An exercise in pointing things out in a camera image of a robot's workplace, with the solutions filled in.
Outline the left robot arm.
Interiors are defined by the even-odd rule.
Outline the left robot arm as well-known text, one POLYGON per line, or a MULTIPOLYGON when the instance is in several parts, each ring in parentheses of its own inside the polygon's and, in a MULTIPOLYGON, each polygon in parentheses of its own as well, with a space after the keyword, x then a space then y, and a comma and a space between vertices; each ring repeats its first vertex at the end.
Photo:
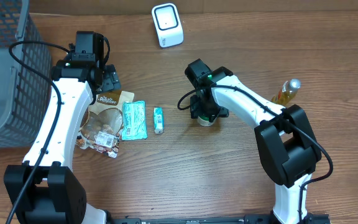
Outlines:
POLYGON ((108 64, 108 39, 78 31, 66 56, 44 75, 9 51, 22 67, 52 87, 39 133, 22 164, 9 165, 4 185, 12 202, 7 223, 113 223, 109 211, 87 202, 75 177, 73 153, 80 124, 97 95, 121 87, 114 65, 108 64))

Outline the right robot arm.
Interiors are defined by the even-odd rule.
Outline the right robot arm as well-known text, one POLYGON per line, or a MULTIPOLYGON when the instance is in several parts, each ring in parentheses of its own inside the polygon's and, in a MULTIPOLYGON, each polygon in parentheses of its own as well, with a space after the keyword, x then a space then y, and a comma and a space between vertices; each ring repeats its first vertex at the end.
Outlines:
POLYGON ((200 59, 185 75, 195 88, 188 106, 193 119, 210 126, 233 112, 254 129, 260 163, 275 184, 275 205, 268 215, 246 215, 245 223, 329 223, 327 215, 306 210, 307 184, 321 150, 304 110, 272 103, 227 68, 211 70, 200 59))

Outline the brown snack packet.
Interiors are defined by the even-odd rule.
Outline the brown snack packet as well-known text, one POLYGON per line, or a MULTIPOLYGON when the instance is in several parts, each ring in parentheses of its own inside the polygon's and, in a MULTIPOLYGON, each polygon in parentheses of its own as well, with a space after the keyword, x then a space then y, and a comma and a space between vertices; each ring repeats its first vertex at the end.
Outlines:
POLYGON ((122 90, 98 94, 95 103, 85 112, 76 137, 76 146, 94 149, 108 157, 117 157, 124 128, 122 107, 133 99, 133 93, 122 90))

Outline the small teal white packet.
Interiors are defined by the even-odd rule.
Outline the small teal white packet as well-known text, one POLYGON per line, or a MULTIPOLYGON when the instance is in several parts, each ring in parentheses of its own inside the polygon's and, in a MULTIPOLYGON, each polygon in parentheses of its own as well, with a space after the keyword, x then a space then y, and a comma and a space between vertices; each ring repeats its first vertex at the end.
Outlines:
POLYGON ((154 131, 155 134, 162 134, 164 130, 163 109, 161 107, 154 108, 154 131))

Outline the green lid white jar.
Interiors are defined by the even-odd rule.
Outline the green lid white jar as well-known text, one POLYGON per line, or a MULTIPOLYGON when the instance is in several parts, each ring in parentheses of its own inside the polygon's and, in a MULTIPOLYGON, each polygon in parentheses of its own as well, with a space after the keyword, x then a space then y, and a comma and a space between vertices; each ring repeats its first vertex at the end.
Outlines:
POLYGON ((214 124, 214 121, 210 122, 209 118, 205 116, 197 117, 197 122, 204 127, 212 126, 214 124))

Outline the teal white snack packet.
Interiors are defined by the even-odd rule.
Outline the teal white snack packet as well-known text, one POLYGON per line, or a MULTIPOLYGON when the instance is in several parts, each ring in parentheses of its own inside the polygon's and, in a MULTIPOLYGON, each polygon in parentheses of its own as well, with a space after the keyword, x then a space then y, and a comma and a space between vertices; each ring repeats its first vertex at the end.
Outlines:
POLYGON ((147 139, 145 101, 125 102, 122 107, 124 129, 122 139, 147 139))

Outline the yellow liquid bottle silver cap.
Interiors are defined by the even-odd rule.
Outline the yellow liquid bottle silver cap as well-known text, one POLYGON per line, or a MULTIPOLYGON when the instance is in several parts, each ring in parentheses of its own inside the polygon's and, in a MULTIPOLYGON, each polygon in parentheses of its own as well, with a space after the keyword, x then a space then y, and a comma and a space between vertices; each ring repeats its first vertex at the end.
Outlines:
POLYGON ((271 99, 271 102, 286 106, 292 99, 294 99, 300 88, 301 81, 299 79, 294 78, 286 81, 279 92, 271 99))

